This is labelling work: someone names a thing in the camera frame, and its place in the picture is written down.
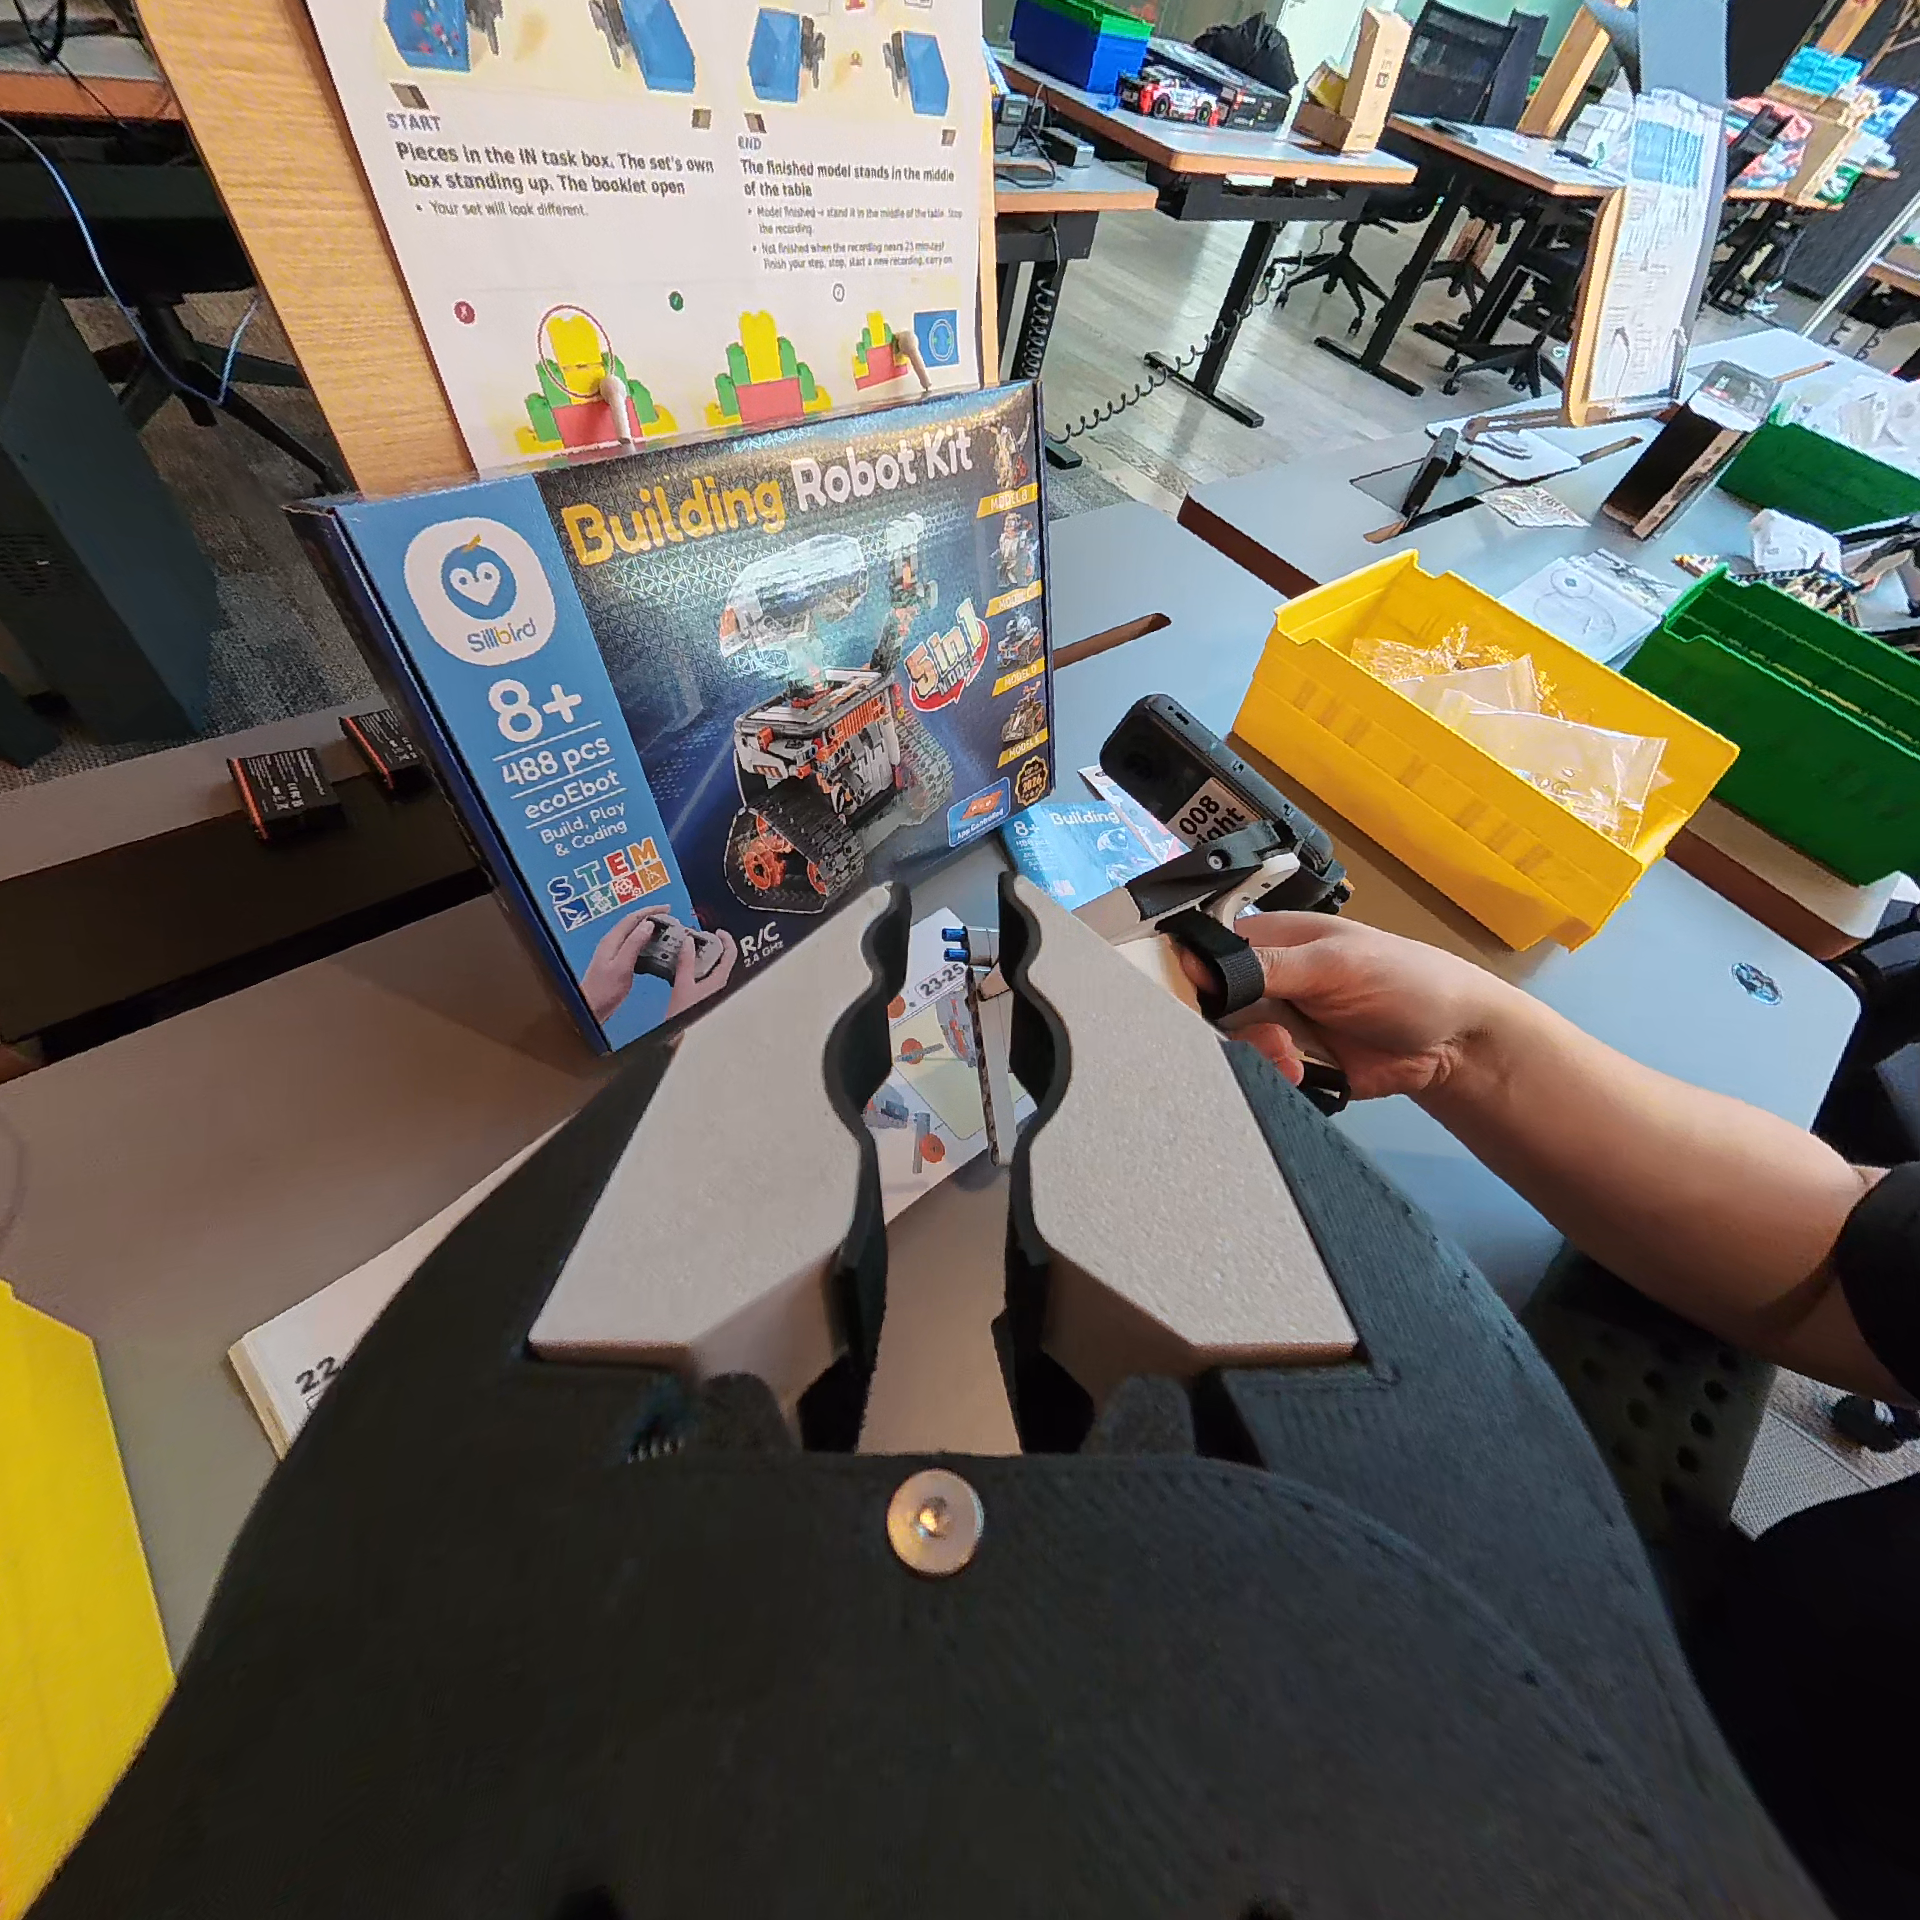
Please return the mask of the green plastic bin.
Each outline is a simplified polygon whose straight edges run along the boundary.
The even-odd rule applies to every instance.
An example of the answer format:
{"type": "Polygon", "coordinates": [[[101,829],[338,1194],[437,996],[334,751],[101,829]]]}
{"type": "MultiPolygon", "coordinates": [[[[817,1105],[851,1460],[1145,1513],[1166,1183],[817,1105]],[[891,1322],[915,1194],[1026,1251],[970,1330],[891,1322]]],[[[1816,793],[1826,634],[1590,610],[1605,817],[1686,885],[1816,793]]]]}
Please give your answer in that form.
{"type": "Polygon", "coordinates": [[[1717,803],[1854,885],[1917,875],[1915,656],[1717,569],[1622,675],[1734,740],[1717,803]]]}
{"type": "Polygon", "coordinates": [[[1917,514],[1915,474],[1800,423],[1763,421],[1719,474],[1717,488],[1830,535],[1917,514]]]}

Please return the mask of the grey building beam assembly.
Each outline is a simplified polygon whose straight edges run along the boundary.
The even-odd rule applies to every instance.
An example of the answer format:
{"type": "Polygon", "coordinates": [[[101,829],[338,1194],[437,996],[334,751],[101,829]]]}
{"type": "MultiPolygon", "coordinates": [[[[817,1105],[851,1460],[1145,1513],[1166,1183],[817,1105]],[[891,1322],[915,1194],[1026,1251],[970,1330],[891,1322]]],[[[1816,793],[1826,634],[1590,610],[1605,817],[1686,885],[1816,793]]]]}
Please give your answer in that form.
{"type": "Polygon", "coordinates": [[[1000,936],[942,916],[938,938],[945,964],[961,972],[966,1056],[975,1069],[990,1160],[1007,1168],[1029,1108],[1013,1073],[1014,999],[1000,968],[1000,936]]]}

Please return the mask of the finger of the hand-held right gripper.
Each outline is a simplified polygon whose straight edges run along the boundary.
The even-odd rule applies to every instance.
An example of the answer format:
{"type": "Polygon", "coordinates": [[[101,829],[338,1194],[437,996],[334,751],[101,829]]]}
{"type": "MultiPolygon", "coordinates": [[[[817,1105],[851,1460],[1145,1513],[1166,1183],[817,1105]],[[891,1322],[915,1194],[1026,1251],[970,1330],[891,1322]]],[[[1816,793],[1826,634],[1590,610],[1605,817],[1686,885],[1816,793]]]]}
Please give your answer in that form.
{"type": "Polygon", "coordinates": [[[1073,908],[1072,916],[1088,927],[1103,945],[1125,948],[1130,962],[1169,962],[1171,945],[1166,922],[1189,911],[1189,898],[1162,888],[1146,888],[1146,901],[1136,901],[1129,885],[1073,908]]]}

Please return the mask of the dark perforated stool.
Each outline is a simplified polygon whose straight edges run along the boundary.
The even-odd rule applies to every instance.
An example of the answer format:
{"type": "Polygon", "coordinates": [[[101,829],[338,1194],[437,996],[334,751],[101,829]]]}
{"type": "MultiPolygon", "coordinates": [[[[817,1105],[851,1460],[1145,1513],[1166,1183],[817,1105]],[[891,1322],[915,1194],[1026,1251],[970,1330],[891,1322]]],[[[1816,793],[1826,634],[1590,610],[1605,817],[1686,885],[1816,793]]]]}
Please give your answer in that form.
{"type": "Polygon", "coordinates": [[[1520,1323],[1571,1399],[1627,1516],[1661,1557],[1729,1535],[1777,1370],[1563,1243],[1520,1323]]]}

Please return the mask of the toy car box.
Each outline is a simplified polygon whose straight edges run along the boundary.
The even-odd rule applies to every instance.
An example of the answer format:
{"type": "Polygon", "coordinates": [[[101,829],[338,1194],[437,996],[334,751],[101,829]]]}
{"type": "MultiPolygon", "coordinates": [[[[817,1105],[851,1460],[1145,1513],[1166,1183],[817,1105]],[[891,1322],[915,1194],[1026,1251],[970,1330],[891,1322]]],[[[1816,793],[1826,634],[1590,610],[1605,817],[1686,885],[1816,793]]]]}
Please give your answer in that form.
{"type": "Polygon", "coordinates": [[[1149,53],[1138,71],[1120,73],[1115,103],[1143,117],[1198,129],[1280,131],[1291,107],[1289,90],[1243,79],[1218,63],[1149,53]]]}

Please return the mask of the person's right hand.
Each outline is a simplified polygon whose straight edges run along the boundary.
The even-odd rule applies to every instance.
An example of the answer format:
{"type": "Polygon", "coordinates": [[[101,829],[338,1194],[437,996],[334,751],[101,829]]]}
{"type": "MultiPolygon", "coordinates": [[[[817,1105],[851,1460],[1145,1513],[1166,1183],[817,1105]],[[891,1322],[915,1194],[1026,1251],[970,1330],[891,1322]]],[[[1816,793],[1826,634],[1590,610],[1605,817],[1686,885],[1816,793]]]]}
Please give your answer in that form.
{"type": "Polygon", "coordinates": [[[1426,1098],[1480,1063],[1514,992],[1498,977],[1391,932],[1315,914],[1238,922],[1263,994],[1237,1039],[1301,1087],[1307,1059],[1351,1093],[1426,1098]]]}

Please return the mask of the brown cardboard piece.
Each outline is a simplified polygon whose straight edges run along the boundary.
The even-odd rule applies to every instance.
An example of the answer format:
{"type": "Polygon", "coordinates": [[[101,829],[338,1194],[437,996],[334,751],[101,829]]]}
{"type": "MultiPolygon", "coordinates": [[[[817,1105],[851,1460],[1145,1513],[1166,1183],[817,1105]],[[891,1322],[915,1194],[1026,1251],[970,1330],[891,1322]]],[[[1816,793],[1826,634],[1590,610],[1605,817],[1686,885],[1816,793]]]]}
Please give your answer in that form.
{"type": "Polygon", "coordinates": [[[1599,516],[1641,541],[1658,535],[1719,481],[1738,449],[1766,423],[1768,408],[1768,401],[1757,409],[1737,408],[1705,391],[1674,405],[1599,504],[1599,516]]]}

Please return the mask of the dark cabinet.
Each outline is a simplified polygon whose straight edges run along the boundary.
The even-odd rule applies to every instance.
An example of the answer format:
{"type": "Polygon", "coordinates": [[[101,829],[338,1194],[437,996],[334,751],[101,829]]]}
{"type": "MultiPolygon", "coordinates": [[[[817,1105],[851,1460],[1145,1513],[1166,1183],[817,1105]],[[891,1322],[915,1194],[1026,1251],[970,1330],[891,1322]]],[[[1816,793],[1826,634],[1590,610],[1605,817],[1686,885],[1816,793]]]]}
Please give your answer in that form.
{"type": "Polygon", "coordinates": [[[1,288],[1,619],[30,688],[93,739],[206,728],[217,576],[40,282],[1,288]]]}

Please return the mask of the black battery pack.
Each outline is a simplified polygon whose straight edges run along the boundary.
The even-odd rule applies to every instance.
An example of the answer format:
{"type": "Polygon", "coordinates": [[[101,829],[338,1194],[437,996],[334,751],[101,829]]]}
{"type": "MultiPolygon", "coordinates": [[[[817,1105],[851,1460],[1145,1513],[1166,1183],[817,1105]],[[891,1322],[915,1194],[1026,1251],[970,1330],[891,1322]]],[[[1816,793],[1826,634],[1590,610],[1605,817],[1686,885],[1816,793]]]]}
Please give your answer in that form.
{"type": "Polygon", "coordinates": [[[246,823],[264,845],[345,826],[345,803],[315,747],[226,759],[226,775],[246,823]]]}
{"type": "Polygon", "coordinates": [[[409,799],[432,785],[421,751],[393,708],[350,711],[341,715],[341,733],[366,763],[368,775],[390,799],[409,799]]]}

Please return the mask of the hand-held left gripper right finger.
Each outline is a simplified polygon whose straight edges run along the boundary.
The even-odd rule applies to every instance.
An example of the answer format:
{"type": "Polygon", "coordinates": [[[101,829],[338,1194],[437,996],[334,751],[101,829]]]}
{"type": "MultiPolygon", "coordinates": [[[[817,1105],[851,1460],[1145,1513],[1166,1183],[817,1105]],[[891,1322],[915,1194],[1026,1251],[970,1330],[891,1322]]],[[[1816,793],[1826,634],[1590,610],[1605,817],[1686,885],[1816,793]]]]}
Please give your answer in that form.
{"type": "Polygon", "coordinates": [[[1194,1003],[1175,943],[1111,945],[998,881],[1013,1069],[1037,1100],[1009,1186],[998,1365],[1021,1445],[1079,1445],[1136,1376],[1359,1356],[1253,1103],[1261,1053],[1194,1003]]]}

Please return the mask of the blue leaflet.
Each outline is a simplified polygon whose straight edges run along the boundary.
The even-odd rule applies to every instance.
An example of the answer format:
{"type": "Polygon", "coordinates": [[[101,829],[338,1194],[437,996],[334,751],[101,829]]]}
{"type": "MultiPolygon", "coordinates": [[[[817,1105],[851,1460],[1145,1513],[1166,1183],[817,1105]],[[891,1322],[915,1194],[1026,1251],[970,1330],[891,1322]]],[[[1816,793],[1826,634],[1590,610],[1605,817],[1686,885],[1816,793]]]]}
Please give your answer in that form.
{"type": "Polygon", "coordinates": [[[998,840],[1014,869],[1069,913],[1189,851],[1096,767],[1013,817],[998,840]]]}

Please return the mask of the wood-edged background desk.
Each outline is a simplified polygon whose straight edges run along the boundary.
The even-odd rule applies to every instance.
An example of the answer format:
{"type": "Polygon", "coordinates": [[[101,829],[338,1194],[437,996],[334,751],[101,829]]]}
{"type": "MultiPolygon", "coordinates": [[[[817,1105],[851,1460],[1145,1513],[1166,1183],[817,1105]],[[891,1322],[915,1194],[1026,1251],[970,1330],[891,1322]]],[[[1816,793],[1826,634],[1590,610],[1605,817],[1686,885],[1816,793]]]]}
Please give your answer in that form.
{"type": "Polygon", "coordinates": [[[1219,377],[1274,268],[1281,231],[1293,224],[1347,224],[1368,199],[1410,185],[1415,168],[1387,152],[1321,152],[1289,132],[1207,131],[1145,117],[1013,58],[1003,60],[1000,71],[1014,90],[1039,99],[1053,121],[1079,129],[1098,159],[1138,160],[1143,178],[1157,189],[1158,213],[1171,223],[1247,226],[1194,371],[1175,371],[1162,353],[1146,355],[1145,363],[1223,416],[1259,427],[1263,416],[1225,393],[1219,377]]]}
{"type": "Polygon", "coordinates": [[[1474,372],[1502,372],[1512,389],[1538,397],[1546,379],[1559,379],[1546,371],[1544,348],[1569,338],[1578,279],[1616,180],[1544,138],[1417,115],[1393,115],[1383,145],[1415,163],[1426,223],[1383,304],[1362,365],[1384,375],[1384,353],[1408,311],[1442,275],[1442,250],[1456,223],[1478,215],[1507,243],[1490,288],[1465,320],[1415,329],[1447,353],[1442,396],[1456,396],[1474,372]]]}

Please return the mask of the yellow plastic bin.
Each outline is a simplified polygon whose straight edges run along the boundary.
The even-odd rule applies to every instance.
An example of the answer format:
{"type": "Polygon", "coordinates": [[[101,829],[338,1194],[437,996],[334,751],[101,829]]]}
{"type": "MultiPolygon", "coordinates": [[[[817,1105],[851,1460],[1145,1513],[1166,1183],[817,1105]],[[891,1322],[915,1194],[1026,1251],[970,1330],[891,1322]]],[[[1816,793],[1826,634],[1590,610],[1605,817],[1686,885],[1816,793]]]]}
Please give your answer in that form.
{"type": "Polygon", "coordinates": [[[1233,732],[1512,952],[1584,947],[1738,756],[1731,739],[1415,553],[1287,599],[1233,732]],[[1368,640],[1430,652],[1457,631],[1534,661],[1568,720],[1664,743],[1625,840],[1391,691],[1357,653],[1368,640]]]}

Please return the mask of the person's right forearm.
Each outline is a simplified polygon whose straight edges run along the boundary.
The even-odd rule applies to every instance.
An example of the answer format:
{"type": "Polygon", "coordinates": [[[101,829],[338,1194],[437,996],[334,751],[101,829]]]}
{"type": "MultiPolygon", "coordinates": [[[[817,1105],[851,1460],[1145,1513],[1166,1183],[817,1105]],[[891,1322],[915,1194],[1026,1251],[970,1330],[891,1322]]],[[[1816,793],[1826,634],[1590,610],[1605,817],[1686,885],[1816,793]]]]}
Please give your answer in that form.
{"type": "Polygon", "coordinates": [[[1866,1348],[1834,1267],[1882,1168],[1643,1068],[1514,989],[1417,1103],[1651,1303],[1800,1376],[1915,1403],[1866,1348]]]}

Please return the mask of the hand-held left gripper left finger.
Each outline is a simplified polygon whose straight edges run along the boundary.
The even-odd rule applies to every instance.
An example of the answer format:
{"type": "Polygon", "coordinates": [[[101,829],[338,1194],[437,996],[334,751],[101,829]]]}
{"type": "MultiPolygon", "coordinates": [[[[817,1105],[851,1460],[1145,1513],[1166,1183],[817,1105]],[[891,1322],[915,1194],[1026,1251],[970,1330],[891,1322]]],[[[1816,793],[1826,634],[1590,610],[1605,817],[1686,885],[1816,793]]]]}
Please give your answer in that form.
{"type": "Polygon", "coordinates": [[[907,932],[907,889],[870,888],[680,1033],[531,1323],[539,1356],[753,1376],[805,1445],[857,1442],[887,1267],[863,1108],[907,932]]]}

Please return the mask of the clear plastic parts bags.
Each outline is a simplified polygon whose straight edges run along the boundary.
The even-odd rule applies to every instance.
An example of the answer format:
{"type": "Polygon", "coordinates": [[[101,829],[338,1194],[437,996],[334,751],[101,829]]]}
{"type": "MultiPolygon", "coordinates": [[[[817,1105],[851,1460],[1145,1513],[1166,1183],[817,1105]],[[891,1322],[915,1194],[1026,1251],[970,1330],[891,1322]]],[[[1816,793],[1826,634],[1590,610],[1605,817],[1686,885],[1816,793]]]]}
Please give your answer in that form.
{"type": "Polygon", "coordinates": [[[1665,785],[1665,740],[1581,723],[1531,653],[1475,640],[1459,621],[1440,640],[1357,637],[1357,667],[1627,848],[1665,785]]]}

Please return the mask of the low grey side table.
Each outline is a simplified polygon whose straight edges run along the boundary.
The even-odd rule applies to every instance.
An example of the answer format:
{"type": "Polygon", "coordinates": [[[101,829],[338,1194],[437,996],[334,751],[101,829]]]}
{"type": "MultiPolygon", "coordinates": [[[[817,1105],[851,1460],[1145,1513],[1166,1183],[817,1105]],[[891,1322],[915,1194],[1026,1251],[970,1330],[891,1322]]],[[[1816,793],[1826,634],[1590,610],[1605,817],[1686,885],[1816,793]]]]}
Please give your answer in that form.
{"type": "Polygon", "coordinates": [[[395,795],[350,743],[357,711],[6,788],[3,1047],[62,1060],[483,897],[441,793],[395,795]],[[226,761],[295,751],[338,808],[267,843],[226,761]]]}

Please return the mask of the instruction poster board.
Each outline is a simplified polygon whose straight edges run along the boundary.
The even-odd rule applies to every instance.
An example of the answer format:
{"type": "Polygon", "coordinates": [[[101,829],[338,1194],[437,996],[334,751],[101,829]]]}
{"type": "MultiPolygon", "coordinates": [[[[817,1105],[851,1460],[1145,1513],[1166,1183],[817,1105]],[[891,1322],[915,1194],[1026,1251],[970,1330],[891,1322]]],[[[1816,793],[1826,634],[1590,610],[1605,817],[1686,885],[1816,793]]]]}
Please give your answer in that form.
{"type": "Polygon", "coordinates": [[[998,377],[979,4],[137,19],[362,492],[998,377]]]}

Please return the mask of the stacked blue and green bins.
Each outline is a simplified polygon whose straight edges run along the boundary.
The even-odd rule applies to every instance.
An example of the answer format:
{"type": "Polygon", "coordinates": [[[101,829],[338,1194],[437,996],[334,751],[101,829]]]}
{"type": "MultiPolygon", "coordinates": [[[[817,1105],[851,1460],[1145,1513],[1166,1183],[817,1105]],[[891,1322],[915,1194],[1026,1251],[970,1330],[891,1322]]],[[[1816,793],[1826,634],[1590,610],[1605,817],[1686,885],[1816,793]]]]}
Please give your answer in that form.
{"type": "Polygon", "coordinates": [[[1103,3],[1014,3],[1014,60],[1096,99],[1143,68],[1151,23],[1103,3]]]}

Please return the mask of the leaning white display board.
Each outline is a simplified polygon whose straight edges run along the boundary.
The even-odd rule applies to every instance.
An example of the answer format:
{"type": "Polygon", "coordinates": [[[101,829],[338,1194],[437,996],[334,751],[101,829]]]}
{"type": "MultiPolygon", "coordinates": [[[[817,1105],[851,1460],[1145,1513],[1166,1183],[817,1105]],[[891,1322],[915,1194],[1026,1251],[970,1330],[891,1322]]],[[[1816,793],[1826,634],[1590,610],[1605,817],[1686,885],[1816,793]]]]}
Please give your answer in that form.
{"type": "Polygon", "coordinates": [[[1722,107],[1685,92],[1634,100],[1622,184],[1581,271],[1563,421],[1650,416],[1679,391],[1722,192],[1722,107]]]}

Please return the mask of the robot kit box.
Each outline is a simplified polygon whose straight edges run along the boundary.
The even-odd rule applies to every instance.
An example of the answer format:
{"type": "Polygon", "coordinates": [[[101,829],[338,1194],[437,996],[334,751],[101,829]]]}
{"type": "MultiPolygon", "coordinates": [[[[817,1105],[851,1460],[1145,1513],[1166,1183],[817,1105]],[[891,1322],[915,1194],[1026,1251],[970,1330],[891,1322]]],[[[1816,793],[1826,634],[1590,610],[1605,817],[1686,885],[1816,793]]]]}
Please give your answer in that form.
{"type": "Polygon", "coordinates": [[[609,1053],[1053,787],[1032,379],[288,509],[609,1053]]]}

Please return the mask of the pale neighbouring desk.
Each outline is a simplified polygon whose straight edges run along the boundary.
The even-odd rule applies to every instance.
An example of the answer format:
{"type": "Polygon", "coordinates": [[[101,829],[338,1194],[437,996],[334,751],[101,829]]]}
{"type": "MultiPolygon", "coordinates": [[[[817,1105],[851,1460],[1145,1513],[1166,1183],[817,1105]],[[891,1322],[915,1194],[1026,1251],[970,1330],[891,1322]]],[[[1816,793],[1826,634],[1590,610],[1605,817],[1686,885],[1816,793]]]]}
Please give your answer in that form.
{"type": "MultiPolygon", "coordinates": [[[[1429,449],[1421,427],[1203,485],[1189,495],[1178,523],[1283,596],[1401,551],[1415,551],[1429,572],[1448,569],[1495,596],[1549,562],[1592,551],[1616,553],[1665,587],[1688,587],[1673,557],[1743,560],[1754,509],[1720,488],[1705,488],[1646,541],[1605,519],[1599,504],[1654,432],[1657,423],[1616,423],[1546,434],[1577,457],[1574,469],[1549,481],[1549,492],[1574,512],[1574,525],[1518,529],[1471,504],[1393,532],[1397,514],[1387,504],[1405,489],[1401,469],[1429,449]]],[[[1674,834],[1669,860],[1822,962],[1871,936],[1903,885],[1899,875],[1850,885],[1714,800],[1674,834]]]]}

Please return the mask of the small cardboard box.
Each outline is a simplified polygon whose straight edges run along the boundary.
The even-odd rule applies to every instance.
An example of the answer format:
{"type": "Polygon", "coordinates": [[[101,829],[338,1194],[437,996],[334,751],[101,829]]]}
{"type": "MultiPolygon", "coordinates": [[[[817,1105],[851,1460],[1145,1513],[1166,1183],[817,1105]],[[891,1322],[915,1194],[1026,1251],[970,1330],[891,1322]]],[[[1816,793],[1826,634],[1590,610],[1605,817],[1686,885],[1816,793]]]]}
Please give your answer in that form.
{"type": "Polygon", "coordinates": [[[1384,131],[1408,47],[1410,20],[1401,12],[1366,8],[1351,64],[1321,64],[1303,88],[1291,138],[1326,153],[1371,152],[1384,131]]]}

